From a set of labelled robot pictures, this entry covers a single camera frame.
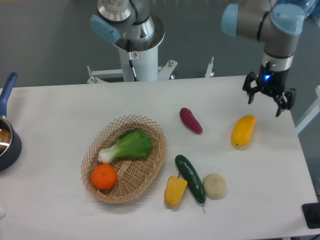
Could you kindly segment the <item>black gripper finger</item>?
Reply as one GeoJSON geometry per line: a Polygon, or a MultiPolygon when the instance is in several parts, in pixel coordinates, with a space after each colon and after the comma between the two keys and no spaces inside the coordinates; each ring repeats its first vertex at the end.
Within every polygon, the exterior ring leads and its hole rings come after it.
{"type": "Polygon", "coordinates": [[[257,75],[254,72],[250,72],[244,80],[242,90],[246,92],[246,95],[248,96],[248,104],[251,104],[254,100],[255,93],[260,91],[260,87],[251,86],[251,83],[256,83],[256,80],[258,79],[257,75]]]}
{"type": "Polygon", "coordinates": [[[290,110],[294,106],[296,95],[296,89],[290,88],[282,94],[273,97],[273,100],[277,104],[276,117],[279,117],[283,111],[290,110]]]}

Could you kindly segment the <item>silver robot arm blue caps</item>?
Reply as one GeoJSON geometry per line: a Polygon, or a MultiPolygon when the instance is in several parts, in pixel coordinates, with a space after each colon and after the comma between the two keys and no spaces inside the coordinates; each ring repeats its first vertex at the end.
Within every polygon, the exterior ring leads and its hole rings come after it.
{"type": "MultiPolygon", "coordinates": [[[[277,114],[295,103],[296,91],[285,82],[303,29],[304,11],[295,4],[246,0],[229,4],[221,18],[221,30],[232,36],[264,43],[258,73],[249,73],[243,90],[249,102],[258,92],[276,102],[277,114]]],[[[126,82],[156,81],[158,47],[165,36],[162,21],[150,11],[147,0],[100,0],[91,28],[104,41],[113,43],[120,55],[126,82]]]]}

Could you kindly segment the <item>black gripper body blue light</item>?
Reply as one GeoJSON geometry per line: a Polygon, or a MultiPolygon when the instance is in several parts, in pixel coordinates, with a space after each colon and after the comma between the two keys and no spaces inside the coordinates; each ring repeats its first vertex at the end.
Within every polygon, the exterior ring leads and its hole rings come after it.
{"type": "Polygon", "coordinates": [[[285,91],[287,76],[287,70],[273,70],[271,62],[267,62],[265,66],[261,65],[258,77],[255,80],[258,92],[270,97],[282,95],[285,91]]]}

